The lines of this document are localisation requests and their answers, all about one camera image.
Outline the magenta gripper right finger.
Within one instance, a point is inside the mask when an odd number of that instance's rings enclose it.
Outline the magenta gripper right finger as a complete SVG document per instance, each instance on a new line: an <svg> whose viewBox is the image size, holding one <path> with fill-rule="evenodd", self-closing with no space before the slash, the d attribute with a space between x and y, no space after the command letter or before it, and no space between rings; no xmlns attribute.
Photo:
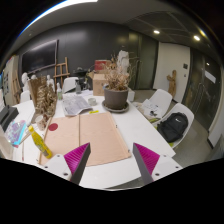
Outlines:
<svg viewBox="0 0 224 224"><path fill-rule="evenodd" d="M133 154L136 159L143 183L153 182L152 172L155 169L160 155L140 144L133 144Z"/></svg>

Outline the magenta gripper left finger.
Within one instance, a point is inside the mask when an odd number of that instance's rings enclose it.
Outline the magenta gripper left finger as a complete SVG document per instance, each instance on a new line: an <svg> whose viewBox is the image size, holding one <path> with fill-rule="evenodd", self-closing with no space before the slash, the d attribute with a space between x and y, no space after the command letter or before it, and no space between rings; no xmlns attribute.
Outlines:
<svg viewBox="0 0 224 224"><path fill-rule="evenodd" d="M86 143L64 155L65 161L72 173L72 183L76 185L80 183L90 153L90 144Z"/></svg>

